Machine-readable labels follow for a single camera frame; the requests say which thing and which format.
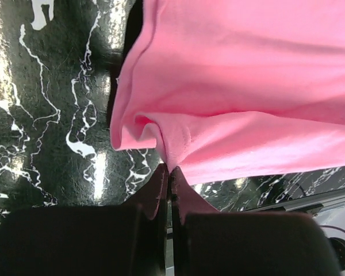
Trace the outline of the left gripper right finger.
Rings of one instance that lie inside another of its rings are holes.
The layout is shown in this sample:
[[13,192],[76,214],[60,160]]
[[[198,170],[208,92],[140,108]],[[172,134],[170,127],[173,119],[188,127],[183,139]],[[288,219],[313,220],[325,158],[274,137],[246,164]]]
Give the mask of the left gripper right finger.
[[171,173],[176,275],[340,275],[324,232],[304,213],[224,213]]

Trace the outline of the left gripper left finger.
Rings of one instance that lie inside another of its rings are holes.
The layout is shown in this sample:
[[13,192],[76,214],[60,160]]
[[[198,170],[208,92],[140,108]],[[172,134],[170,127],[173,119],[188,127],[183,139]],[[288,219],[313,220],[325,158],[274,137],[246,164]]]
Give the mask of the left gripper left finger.
[[165,275],[168,169],[120,205],[12,212],[0,225],[0,275]]

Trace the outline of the pink t shirt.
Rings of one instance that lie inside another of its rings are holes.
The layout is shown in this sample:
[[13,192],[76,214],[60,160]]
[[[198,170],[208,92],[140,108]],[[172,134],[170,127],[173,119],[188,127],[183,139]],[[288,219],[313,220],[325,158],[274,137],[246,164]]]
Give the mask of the pink t shirt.
[[110,140],[193,185],[345,166],[345,1],[144,1]]

